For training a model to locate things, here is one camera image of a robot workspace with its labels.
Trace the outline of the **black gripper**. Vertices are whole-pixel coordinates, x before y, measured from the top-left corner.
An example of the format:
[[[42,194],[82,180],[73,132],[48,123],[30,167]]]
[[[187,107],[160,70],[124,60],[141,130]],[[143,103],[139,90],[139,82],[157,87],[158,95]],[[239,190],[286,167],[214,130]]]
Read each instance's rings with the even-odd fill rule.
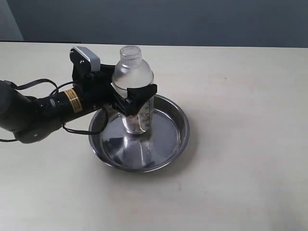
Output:
[[[69,57],[73,64],[73,88],[69,90],[69,99],[75,113],[110,104],[121,113],[136,115],[157,93],[156,84],[141,88],[127,88],[128,95],[125,100],[112,86],[115,65],[101,63],[100,71],[92,72],[87,61],[80,63],[81,56],[76,52],[72,53],[72,49]]]

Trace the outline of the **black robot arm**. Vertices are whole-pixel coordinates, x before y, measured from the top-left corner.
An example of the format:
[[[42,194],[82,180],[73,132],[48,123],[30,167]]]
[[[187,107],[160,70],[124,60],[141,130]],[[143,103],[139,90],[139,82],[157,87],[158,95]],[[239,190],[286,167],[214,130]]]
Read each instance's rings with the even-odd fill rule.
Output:
[[[48,137],[63,128],[69,133],[98,135],[98,131],[74,130],[65,124],[102,110],[107,115],[106,105],[125,116],[136,115],[141,107],[157,93],[157,85],[128,88],[127,97],[116,92],[112,83],[114,65],[102,64],[100,58],[86,47],[74,46],[70,50],[73,63],[71,84],[66,91],[55,90],[47,97],[24,96],[19,91],[37,84],[53,81],[37,79],[17,86],[10,81],[0,82],[0,127],[14,135],[14,141],[29,144]]]

